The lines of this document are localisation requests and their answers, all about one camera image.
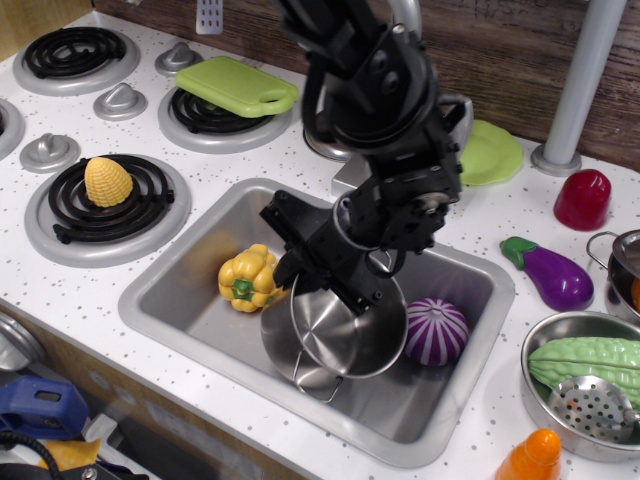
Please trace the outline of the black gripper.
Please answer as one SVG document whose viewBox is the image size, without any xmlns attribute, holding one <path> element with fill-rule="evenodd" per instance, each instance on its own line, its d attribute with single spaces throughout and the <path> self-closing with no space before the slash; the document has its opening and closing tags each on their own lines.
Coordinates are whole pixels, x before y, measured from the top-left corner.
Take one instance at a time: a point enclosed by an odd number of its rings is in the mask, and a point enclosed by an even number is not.
<svg viewBox="0 0 640 480">
<path fill-rule="evenodd" d="M 382 301 L 382 280 L 366 266 L 365 252 L 338 232 L 331 208 L 278 190 L 260 216 L 284 242 L 285 253 L 273 273 L 277 287 L 308 280 L 312 290 L 333 291 L 357 314 Z"/>
</svg>

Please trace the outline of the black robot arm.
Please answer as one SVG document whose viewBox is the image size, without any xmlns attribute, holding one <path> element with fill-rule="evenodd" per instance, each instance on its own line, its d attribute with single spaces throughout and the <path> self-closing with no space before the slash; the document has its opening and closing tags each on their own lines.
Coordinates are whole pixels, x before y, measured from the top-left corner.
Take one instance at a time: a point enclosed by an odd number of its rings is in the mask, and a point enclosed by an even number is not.
<svg viewBox="0 0 640 480">
<path fill-rule="evenodd" d="M 262 218 L 284 240 L 274 280 L 307 279 L 363 313 L 382 299 L 387 272 L 371 253 L 432 246 L 460 196 L 453 130 L 467 114 L 443 94 L 421 38 L 378 19 L 365 1 L 281 1 L 284 30 L 307 49 L 303 126 L 361 156 L 371 174 L 333 207 L 278 191 Z"/>
</svg>

